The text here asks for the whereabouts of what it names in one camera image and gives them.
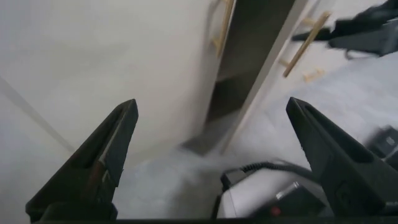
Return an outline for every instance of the cabinet door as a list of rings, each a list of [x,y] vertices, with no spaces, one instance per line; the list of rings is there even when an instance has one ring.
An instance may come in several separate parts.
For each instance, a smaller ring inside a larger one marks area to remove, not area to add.
[[[354,17],[357,13],[362,12],[373,5],[382,4],[383,2],[383,0],[321,0],[313,7],[307,18],[316,20],[322,13],[329,11],[331,15],[325,26],[333,27],[337,19]],[[310,29],[311,27],[301,24],[296,33],[309,31]],[[289,46],[281,56],[281,59],[292,58],[301,45],[302,42],[289,43]],[[354,53],[354,56],[356,59],[373,57],[372,55],[361,53]],[[326,42],[312,42],[308,46],[306,52],[302,55],[299,62],[290,72],[289,76],[280,81],[280,88],[283,91],[279,96],[283,96],[284,93],[300,88],[322,75],[328,75],[332,71],[349,63],[350,60],[347,59],[345,50],[331,49],[327,46]]]
[[[73,149],[116,105],[135,98],[129,153],[166,150],[201,130],[220,62],[211,40],[225,5],[3,1],[0,82]]]

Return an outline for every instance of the white wall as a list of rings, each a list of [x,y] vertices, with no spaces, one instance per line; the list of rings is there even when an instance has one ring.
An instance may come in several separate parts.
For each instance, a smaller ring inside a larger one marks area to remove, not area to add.
[[[69,156],[0,93],[0,222],[28,223],[26,202]]]
[[[1,1],[0,76],[75,149],[131,98],[129,153],[168,149],[205,118],[219,62],[215,2]]]

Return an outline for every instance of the black object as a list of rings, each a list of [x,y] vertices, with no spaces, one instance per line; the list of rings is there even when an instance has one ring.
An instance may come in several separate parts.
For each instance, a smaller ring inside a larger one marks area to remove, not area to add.
[[[275,164],[272,162],[257,162],[246,166],[242,166],[238,169],[230,169],[225,171],[220,178],[220,181],[223,184],[223,191],[224,192],[227,191],[233,185],[243,180],[245,177],[247,177],[247,173],[252,171],[257,171],[260,169],[271,169],[271,170],[292,172],[308,180],[311,180],[314,183],[319,183],[319,180],[312,174],[310,170],[300,167],[298,165]]]
[[[398,172],[310,104],[286,112],[336,216],[398,215]]]
[[[308,217],[318,216],[325,205],[298,182],[294,182],[261,206],[251,217]]]
[[[113,193],[137,119],[135,100],[117,106],[26,204],[30,221],[115,220]]]
[[[392,168],[398,170],[398,131],[393,127],[389,126],[378,132],[368,148]]]
[[[398,50],[398,0],[388,0],[384,4],[359,13],[352,19],[340,19],[335,29],[323,28],[315,41],[328,41],[331,48],[355,50],[387,55]],[[292,37],[293,41],[304,41],[309,32]]]

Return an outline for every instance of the white cabinet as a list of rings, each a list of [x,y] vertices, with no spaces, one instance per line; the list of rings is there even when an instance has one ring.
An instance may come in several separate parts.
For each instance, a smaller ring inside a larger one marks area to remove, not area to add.
[[[129,152],[167,150],[201,131],[224,11],[217,0],[3,1],[0,81],[75,149],[135,98]]]

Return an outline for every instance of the cabinet handle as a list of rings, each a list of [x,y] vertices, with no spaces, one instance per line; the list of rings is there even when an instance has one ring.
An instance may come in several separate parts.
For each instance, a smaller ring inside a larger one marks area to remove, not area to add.
[[[228,30],[229,18],[231,17],[233,3],[234,3],[233,0],[223,0],[223,2],[225,2],[226,6],[225,6],[225,13],[224,13],[223,25],[221,27],[220,37],[219,38],[214,37],[212,39],[212,42],[216,47],[217,57],[221,56],[221,50],[223,49],[224,42],[226,39],[226,31]]]
[[[319,19],[313,24],[313,28],[308,35],[307,39],[305,42],[301,45],[301,47],[298,49],[297,53],[294,55],[293,59],[291,62],[287,62],[285,60],[280,60],[279,63],[281,63],[283,66],[286,67],[286,70],[283,74],[283,76],[286,78],[289,76],[289,73],[293,70],[294,66],[297,64],[297,62],[300,60],[301,56],[305,52],[305,50],[308,48],[308,46],[313,42],[315,37],[318,35],[319,31],[322,29],[323,25],[325,25],[325,22],[328,20],[331,12],[324,12],[322,15],[319,17]],[[311,19],[304,19],[303,23],[306,25],[310,25]]]

